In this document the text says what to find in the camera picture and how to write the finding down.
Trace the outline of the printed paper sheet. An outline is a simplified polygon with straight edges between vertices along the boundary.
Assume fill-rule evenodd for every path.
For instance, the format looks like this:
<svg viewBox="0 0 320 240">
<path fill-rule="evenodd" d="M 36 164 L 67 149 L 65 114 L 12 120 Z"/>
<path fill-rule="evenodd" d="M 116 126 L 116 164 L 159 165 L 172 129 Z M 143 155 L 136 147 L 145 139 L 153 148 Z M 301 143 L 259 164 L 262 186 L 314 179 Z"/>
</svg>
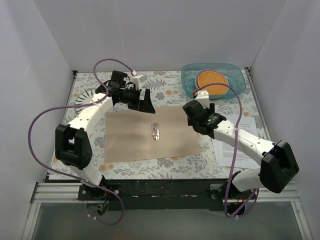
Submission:
<svg viewBox="0 0 320 240">
<path fill-rule="evenodd" d="M 234 126 L 237 123 L 237 120 L 239 118 L 239 115 L 236 114 L 230 114 L 225 116 L 227 120 L 229 120 Z M 244 130 L 254 136 L 258 136 L 257 128 L 256 128 L 256 121 L 254 117 L 250 116 L 241 116 L 241 119 L 238 124 L 239 130 Z"/>
<path fill-rule="evenodd" d="M 217 165 L 219 167 L 230 167 L 233 160 L 234 147 L 216 139 L 212 139 L 212 144 Z M 242 169 L 257 169 L 260 166 L 255 160 L 238 149 L 234 167 Z"/>
</svg>

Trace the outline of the orange woven round plate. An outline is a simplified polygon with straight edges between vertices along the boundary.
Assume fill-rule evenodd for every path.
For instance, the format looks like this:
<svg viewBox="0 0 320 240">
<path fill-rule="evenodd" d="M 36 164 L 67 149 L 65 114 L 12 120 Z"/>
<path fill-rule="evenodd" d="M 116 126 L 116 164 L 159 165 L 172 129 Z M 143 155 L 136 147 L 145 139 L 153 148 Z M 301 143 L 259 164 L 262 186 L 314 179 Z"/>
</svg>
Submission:
<svg viewBox="0 0 320 240">
<path fill-rule="evenodd" d="M 225 95 L 229 89 L 228 84 L 227 78 L 213 69 L 202 70 L 195 77 L 196 88 L 207 91 L 210 95 Z"/>
</svg>

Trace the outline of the brown cardboard folder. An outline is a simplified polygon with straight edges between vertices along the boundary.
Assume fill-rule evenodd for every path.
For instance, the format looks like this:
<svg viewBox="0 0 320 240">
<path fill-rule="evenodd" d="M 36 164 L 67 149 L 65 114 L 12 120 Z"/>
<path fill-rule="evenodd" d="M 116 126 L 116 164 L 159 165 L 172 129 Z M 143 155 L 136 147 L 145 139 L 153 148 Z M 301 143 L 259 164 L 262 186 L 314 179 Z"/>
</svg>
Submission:
<svg viewBox="0 0 320 240">
<path fill-rule="evenodd" d="M 159 125 L 154 140 L 152 124 Z M 199 155 L 197 133 L 188 126 L 182 106 L 163 106 L 155 114 L 135 110 L 106 113 L 104 163 Z"/>
</svg>

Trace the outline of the blue striped white plate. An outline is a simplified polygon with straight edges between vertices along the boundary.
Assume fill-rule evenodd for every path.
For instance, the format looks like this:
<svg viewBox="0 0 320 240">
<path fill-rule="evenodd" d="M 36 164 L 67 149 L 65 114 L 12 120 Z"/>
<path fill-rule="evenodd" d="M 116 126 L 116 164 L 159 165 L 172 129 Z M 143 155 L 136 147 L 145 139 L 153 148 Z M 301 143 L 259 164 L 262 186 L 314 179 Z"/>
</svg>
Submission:
<svg viewBox="0 0 320 240">
<path fill-rule="evenodd" d="M 95 91 L 96 90 L 94 88 L 86 89 L 76 97 L 74 101 L 76 108 L 74 110 L 77 114 L 79 114 L 84 108 L 81 105 L 86 105 L 92 100 Z"/>
</svg>

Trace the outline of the metal folder clip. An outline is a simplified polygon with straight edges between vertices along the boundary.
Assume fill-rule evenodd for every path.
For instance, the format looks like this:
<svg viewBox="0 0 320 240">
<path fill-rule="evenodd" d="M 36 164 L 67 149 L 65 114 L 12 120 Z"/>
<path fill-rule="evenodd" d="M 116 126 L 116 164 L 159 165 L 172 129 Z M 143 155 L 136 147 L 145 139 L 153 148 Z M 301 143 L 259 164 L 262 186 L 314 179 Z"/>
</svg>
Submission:
<svg viewBox="0 0 320 240">
<path fill-rule="evenodd" d="M 154 140 L 160 139 L 160 129 L 158 123 L 152 123 L 151 124 L 151 130 L 152 130 L 152 136 Z"/>
</svg>

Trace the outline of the teal plastic container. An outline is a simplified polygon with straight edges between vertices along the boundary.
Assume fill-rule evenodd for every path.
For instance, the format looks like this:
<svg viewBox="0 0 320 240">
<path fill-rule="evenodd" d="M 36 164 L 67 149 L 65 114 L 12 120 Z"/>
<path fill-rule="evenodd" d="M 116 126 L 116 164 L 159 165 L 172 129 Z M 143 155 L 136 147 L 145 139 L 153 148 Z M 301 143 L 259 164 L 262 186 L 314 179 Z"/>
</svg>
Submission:
<svg viewBox="0 0 320 240">
<path fill-rule="evenodd" d="M 181 70 L 181 83 L 185 94 L 192 98 L 195 90 L 204 87 L 211 100 L 232 99 L 246 89 L 242 71 L 229 63 L 195 63 Z"/>
</svg>

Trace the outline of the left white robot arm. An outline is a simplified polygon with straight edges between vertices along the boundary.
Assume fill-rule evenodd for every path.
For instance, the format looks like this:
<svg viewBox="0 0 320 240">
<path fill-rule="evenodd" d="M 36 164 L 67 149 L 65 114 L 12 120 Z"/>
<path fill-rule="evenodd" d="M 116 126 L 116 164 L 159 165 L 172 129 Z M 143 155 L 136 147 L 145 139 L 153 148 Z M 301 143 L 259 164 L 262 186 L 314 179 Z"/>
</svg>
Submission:
<svg viewBox="0 0 320 240">
<path fill-rule="evenodd" d="M 128 74 L 114 70 L 111 79 L 101 84 L 93 93 L 89 105 L 68 124 L 60 124 L 55 130 L 55 158 L 69 166 L 85 185 L 95 200 L 106 196 L 106 187 L 101 184 L 103 176 L 91 163 L 93 151 L 90 134 L 99 120 L 115 104 L 126 104 L 128 109 L 143 113 L 156 112 L 151 101 L 151 91 L 146 89 L 141 99 L 142 74 Z"/>
</svg>

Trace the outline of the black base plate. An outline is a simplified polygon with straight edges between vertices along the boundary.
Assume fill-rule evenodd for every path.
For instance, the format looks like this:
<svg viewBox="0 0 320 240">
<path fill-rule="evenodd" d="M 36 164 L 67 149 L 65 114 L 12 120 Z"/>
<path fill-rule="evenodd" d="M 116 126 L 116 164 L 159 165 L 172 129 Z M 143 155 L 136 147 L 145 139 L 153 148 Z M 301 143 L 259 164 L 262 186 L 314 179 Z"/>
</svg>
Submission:
<svg viewBox="0 0 320 240">
<path fill-rule="evenodd" d="M 203 209 L 223 211 L 223 199 L 213 199 L 213 186 L 225 178 L 110 179 L 104 186 L 119 191 L 125 210 Z"/>
</svg>

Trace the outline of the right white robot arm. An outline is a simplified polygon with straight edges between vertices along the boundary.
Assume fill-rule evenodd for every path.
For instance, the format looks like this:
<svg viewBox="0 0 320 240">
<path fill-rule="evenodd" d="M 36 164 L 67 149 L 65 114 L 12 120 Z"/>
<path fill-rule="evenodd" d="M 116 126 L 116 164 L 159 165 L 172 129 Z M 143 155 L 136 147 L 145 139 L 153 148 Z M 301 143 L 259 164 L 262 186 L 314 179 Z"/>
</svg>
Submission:
<svg viewBox="0 0 320 240">
<path fill-rule="evenodd" d="M 260 188 L 279 194 L 300 171 L 288 142 L 275 143 L 236 128 L 225 116 L 215 112 L 212 103 L 204 108 L 197 100 L 192 100 L 182 109 L 188 125 L 197 133 L 232 146 L 259 165 L 256 169 L 232 173 L 230 179 L 214 190 L 216 196 L 237 199 L 248 190 Z"/>
</svg>

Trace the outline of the aluminium frame rail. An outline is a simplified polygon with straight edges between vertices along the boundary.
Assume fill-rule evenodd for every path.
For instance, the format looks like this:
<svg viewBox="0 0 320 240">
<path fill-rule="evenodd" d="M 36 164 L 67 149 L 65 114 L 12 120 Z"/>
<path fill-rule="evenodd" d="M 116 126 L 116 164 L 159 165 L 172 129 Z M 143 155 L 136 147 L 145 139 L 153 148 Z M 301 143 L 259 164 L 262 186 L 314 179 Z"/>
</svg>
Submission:
<svg viewBox="0 0 320 240">
<path fill-rule="evenodd" d="M 74 203 L 78 201 L 81 184 L 77 182 L 37 183 L 31 203 Z"/>
</svg>

